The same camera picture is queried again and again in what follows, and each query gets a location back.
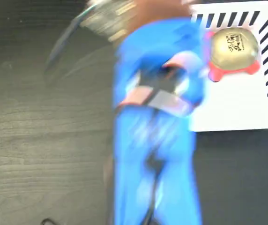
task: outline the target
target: gold emblem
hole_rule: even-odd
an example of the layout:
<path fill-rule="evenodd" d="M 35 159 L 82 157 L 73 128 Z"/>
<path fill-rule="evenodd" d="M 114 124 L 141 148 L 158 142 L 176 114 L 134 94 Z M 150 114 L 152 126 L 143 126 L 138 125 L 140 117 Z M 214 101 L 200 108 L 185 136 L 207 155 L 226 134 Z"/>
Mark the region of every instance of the gold emblem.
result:
<path fill-rule="evenodd" d="M 211 62 L 222 70 L 239 70 L 252 65 L 259 45 L 251 31 L 244 28 L 226 28 L 212 36 Z"/>

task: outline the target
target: wire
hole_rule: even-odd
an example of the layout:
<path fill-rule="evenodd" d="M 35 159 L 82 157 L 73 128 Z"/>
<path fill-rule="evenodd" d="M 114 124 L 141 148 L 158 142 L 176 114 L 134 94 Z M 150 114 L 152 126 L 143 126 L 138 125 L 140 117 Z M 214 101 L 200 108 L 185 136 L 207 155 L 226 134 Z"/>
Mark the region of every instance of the wire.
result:
<path fill-rule="evenodd" d="M 67 45 L 69 38 L 72 34 L 77 30 L 80 23 L 83 21 L 84 17 L 95 8 L 96 5 L 92 5 L 80 13 L 76 18 L 74 18 L 70 25 L 66 28 L 60 38 L 57 40 L 56 44 L 54 45 L 49 58 L 46 62 L 45 72 L 47 72 L 57 61 L 58 57 L 62 53 L 64 47 Z"/>
<path fill-rule="evenodd" d="M 57 222 L 55 222 L 54 220 L 50 219 L 50 218 L 46 218 L 43 221 L 41 221 L 40 225 L 60 225 Z"/>

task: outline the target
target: figure's hair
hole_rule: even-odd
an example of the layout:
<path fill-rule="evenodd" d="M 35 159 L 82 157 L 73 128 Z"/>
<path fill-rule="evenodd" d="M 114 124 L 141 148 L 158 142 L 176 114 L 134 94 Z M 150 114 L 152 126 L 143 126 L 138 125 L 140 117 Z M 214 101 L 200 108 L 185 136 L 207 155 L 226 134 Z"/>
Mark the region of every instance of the figure's hair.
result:
<path fill-rule="evenodd" d="M 181 0 L 134 0 L 134 2 L 135 17 L 129 21 L 128 33 L 154 21 L 191 15 L 190 5 L 182 4 Z"/>

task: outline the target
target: wood grain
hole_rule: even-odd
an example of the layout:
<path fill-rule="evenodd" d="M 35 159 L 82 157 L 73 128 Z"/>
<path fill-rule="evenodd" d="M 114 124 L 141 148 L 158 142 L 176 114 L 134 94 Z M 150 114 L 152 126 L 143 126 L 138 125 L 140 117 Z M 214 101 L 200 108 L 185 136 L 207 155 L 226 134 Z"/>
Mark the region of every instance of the wood grain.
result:
<path fill-rule="evenodd" d="M 0 225 L 102 225 L 114 50 L 79 30 L 46 85 L 47 54 L 83 2 L 10 1 L 0 8 Z M 268 224 L 268 131 L 199 134 L 195 168 L 204 224 Z"/>

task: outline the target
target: blue costume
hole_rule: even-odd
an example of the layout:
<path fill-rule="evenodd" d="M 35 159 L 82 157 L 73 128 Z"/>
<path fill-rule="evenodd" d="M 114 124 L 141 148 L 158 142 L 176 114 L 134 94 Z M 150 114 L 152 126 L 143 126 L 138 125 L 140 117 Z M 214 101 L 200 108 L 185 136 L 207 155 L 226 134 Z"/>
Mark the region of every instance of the blue costume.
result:
<path fill-rule="evenodd" d="M 204 97 L 203 36 L 199 23 L 190 18 L 167 19 L 140 27 L 117 51 L 115 109 L 139 71 L 142 77 L 156 78 L 181 52 L 191 52 L 201 61 L 190 70 L 177 70 L 178 83 L 188 80 L 180 94 L 191 106 L 187 114 L 175 116 L 147 104 L 119 110 L 114 122 L 114 225 L 201 225 L 189 114 Z"/>

